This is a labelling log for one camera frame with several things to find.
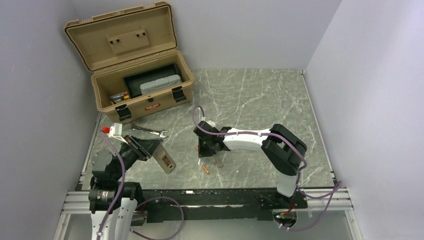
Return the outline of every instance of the red label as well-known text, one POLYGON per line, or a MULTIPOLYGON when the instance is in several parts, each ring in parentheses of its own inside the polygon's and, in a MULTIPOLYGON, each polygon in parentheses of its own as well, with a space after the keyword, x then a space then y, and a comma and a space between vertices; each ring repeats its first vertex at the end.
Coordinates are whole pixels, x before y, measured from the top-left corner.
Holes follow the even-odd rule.
POLYGON ((157 107, 159 107, 161 104, 160 103, 156 103, 155 105, 151 105, 151 106, 148 106, 148 107, 146 107, 144 110, 150 110, 150 109, 154 109, 154 108, 157 108, 157 107))

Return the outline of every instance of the toolbox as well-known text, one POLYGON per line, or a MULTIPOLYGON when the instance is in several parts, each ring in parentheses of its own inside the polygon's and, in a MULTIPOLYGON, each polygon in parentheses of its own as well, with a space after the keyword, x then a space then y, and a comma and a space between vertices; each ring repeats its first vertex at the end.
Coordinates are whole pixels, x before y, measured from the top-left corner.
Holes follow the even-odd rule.
POLYGON ((64 31, 87 69, 99 112, 115 123, 128 123, 193 99, 194 76, 176 50, 171 6, 164 1, 87 20, 68 22, 64 31), (174 64, 180 83, 114 104, 110 97, 127 92, 124 78, 174 64))

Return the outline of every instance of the marble tabletop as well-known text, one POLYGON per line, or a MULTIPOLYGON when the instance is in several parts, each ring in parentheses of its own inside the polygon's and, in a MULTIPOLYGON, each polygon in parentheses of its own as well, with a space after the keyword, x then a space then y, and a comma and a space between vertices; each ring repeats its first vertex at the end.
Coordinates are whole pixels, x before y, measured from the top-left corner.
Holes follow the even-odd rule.
MULTIPOLYGON (((216 128, 229 126, 239 130, 262 130, 283 124, 308 147, 308 167, 301 173, 302 187, 332 187, 330 167, 317 123, 299 70, 279 69, 198 69, 193 101, 140 118, 135 124, 155 130, 169 130, 163 145, 176 162, 176 169, 166 174, 153 159, 137 161, 125 175, 125 181, 140 182, 143 189, 214 189, 272 188, 278 172, 263 152, 233 150, 219 152, 224 167, 218 168, 213 157, 199 159, 193 133, 192 109, 201 105, 206 120, 216 128), (202 165, 209 169, 207 174, 202 165)), ((112 122, 102 115, 99 128, 112 122)), ((122 134, 152 139, 155 135, 123 126, 122 134)), ((119 149, 120 143, 113 141, 119 149)), ((91 158, 106 143, 95 137, 86 169, 83 190, 90 188, 91 158)))

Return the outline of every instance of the wrench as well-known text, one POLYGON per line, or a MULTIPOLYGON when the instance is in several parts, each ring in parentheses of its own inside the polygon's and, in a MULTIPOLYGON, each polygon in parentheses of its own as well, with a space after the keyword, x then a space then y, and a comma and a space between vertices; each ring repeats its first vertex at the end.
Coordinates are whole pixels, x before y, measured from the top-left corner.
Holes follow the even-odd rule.
POLYGON ((166 136, 166 135, 165 135, 165 133, 168 133, 168 132, 169 132, 168 130, 160 130, 160 131, 156 131, 156 130, 149 129, 149 128, 145 128, 145 127, 142 127, 142 126, 137 126, 137 125, 135 125, 133 122, 131 122, 131 123, 129 124, 129 126, 130 126, 131 130, 141 130, 141 131, 145 131, 145 132, 148 132, 148 133, 151 133, 151 134, 158 135, 159 137, 161 137, 161 138, 163 138, 163 139, 166 139, 167 137, 169 137, 169 136, 166 136))

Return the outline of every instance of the metal frame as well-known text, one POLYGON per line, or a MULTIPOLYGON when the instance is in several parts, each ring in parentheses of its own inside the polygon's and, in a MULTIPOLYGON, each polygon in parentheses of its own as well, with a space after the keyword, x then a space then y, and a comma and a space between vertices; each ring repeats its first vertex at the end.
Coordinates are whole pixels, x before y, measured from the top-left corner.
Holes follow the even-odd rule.
POLYGON ((327 158, 327 163, 328 163, 328 166, 330 167, 331 175, 332 175, 333 178, 335 178, 333 167, 331 166, 329 154, 327 152, 326 144, 324 143, 323 135, 321 134, 321 128, 320 128, 320 125, 318 124, 317 115, 315 114, 314 105, 312 105, 311 96, 309 95, 308 87, 306 86, 304 74, 305 74, 305 70, 301 70, 300 76, 302 77, 302 81, 303 81, 303 85, 304 85, 305 90, 306 90, 307 98, 309 99, 310 108, 312 109, 313 118, 315 119, 316 127, 318 128, 319 137, 321 138, 322 146, 324 147, 325 157, 327 158))
MULTIPOLYGON (((190 190, 181 190, 182 194, 187 194, 190 190)), ((311 196, 321 196, 331 191, 330 188, 304 188, 305 193, 311 196)), ((72 214, 90 214, 90 202, 88 200, 88 191, 69 191, 66 195, 65 202, 60 215, 59 223, 57 225, 54 240, 63 240, 67 231, 69 219, 72 214)), ((327 204, 329 197, 322 199, 308 198, 308 208, 296 209, 297 211, 308 211, 312 216, 313 212, 321 212, 327 204)), ((286 209, 273 209, 273 212, 279 213, 286 209)), ((344 211, 349 229, 354 240, 363 240, 358 221, 356 219, 354 208, 351 202, 349 192, 346 188, 339 189, 330 202, 327 211, 344 211)))

